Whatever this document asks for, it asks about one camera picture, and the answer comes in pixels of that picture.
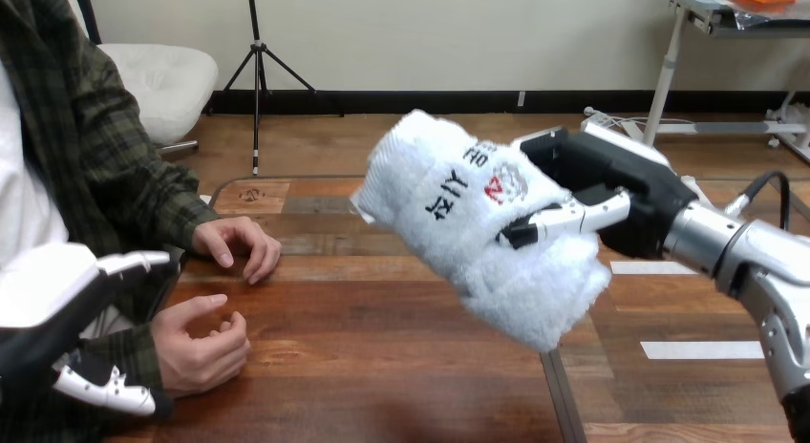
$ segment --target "white t-shirt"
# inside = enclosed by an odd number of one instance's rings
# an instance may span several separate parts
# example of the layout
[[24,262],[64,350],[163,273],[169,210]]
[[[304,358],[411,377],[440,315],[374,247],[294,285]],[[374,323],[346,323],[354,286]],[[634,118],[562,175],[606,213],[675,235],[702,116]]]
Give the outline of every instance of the white t-shirt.
[[23,157],[20,109],[0,63],[0,269],[26,250],[67,240],[56,205]]

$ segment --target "plaid shirt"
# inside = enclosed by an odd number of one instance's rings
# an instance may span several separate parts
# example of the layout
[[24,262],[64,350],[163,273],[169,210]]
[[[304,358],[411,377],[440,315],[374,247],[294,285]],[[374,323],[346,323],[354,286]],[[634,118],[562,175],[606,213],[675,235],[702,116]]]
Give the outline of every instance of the plaid shirt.
[[[197,196],[194,175],[159,159],[138,104],[67,0],[0,0],[0,62],[20,107],[26,158],[70,241],[98,257],[166,244],[189,250],[194,228],[217,219]],[[156,295],[154,288],[121,295],[117,306],[139,325],[86,344],[128,382],[151,388],[161,387],[147,321]],[[0,441],[94,441],[112,415],[46,392],[25,405],[0,403]]]

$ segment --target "human hand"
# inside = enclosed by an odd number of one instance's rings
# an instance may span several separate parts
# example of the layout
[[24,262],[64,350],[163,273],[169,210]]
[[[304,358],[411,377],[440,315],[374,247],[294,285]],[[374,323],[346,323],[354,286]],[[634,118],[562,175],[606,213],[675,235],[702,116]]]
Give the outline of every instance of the human hand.
[[234,254],[249,255],[242,275],[252,285],[270,274],[281,255],[281,244],[248,217],[203,223],[194,230],[192,245],[225,268],[233,265]]
[[247,322],[238,312],[220,330],[205,338],[191,338],[186,326],[227,301],[224,295],[195,297],[170,306],[152,320],[160,378],[166,392],[183,397],[207,392],[237,376],[247,362],[250,342]]

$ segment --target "wooden table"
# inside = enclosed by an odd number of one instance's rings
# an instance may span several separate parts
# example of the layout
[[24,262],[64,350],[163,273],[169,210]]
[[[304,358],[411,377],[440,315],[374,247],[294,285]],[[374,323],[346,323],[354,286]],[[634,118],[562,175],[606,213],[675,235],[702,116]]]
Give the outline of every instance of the wooden table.
[[[183,399],[142,442],[789,442],[764,361],[651,360],[642,342],[755,341],[741,306],[694,275],[615,274],[540,356],[464,312],[454,290],[391,233],[350,212],[361,179],[242,179],[215,197],[284,245],[271,279],[246,285],[190,262],[170,304],[226,293],[253,352],[235,381]],[[723,205],[745,181],[699,182]],[[791,231],[810,234],[810,182]],[[778,221],[766,187],[750,218]],[[605,264],[625,262],[609,250]],[[205,335],[217,318],[200,321]]]
[[[563,441],[540,357],[467,314],[389,232],[350,212],[361,179],[246,179],[218,191],[284,245],[271,279],[192,261],[169,304],[225,293],[253,346],[238,379],[141,432],[165,442]],[[193,327],[204,335],[217,320]]]

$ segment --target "white towel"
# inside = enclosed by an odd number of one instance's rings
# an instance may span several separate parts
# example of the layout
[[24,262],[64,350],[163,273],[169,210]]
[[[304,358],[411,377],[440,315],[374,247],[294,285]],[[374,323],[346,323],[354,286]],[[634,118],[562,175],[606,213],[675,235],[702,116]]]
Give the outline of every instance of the white towel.
[[352,202],[446,279],[468,310],[549,351],[609,282],[596,260],[597,237],[565,235],[518,250],[497,237],[569,197],[520,150],[414,111],[373,149]]

